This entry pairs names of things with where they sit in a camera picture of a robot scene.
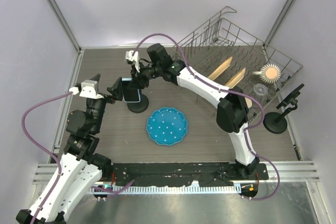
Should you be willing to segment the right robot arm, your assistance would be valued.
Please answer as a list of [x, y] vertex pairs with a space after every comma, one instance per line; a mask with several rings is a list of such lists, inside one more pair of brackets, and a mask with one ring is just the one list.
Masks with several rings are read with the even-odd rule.
[[216, 108], [216, 123], [226, 133], [235, 150], [237, 173], [242, 179], [255, 175], [257, 157], [248, 133], [248, 106], [245, 95], [238, 87], [228, 88], [199, 74], [182, 60], [173, 60], [161, 44], [147, 50], [147, 65], [135, 50], [127, 51], [125, 60], [131, 65], [130, 88], [144, 89], [149, 81], [158, 77], [186, 88], [199, 95]]

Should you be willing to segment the black phone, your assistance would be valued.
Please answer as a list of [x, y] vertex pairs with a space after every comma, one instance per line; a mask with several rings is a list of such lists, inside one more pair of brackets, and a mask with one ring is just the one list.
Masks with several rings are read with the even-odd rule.
[[291, 91], [277, 106], [276, 109], [280, 109], [281, 107], [287, 107], [288, 105], [294, 105], [296, 104], [297, 97], [301, 94], [300, 90], [304, 87], [305, 85], [302, 83], [298, 87], [296, 87], [293, 91]]

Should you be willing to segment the black phone stand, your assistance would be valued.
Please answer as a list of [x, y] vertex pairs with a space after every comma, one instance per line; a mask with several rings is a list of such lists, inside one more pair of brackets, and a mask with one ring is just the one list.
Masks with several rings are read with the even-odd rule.
[[282, 134], [286, 131], [288, 123], [286, 116], [298, 108], [298, 103], [288, 105], [282, 113], [269, 112], [265, 115], [263, 125], [267, 131], [273, 134]]
[[140, 102], [136, 103], [127, 103], [128, 109], [133, 113], [142, 113], [144, 112], [149, 106], [149, 100], [146, 95], [141, 95]]

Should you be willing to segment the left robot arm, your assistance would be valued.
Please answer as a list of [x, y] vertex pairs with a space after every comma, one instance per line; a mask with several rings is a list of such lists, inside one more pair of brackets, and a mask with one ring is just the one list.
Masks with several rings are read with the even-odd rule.
[[[18, 223], [66, 223], [82, 197], [96, 182], [107, 181], [112, 174], [111, 159], [95, 152], [106, 105], [122, 100], [122, 79], [118, 78], [109, 94], [98, 91], [100, 75], [76, 84], [65, 94], [40, 102], [22, 117], [22, 129], [28, 139], [50, 155], [57, 169], [38, 199], [16, 216]], [[70, 133], [61, 158], [47, 150], [26, 129], [26, 117], [41, 105], [79, 95], [86, 99], [86, 110], [74, 110], [68, 115], [66, 130]]]

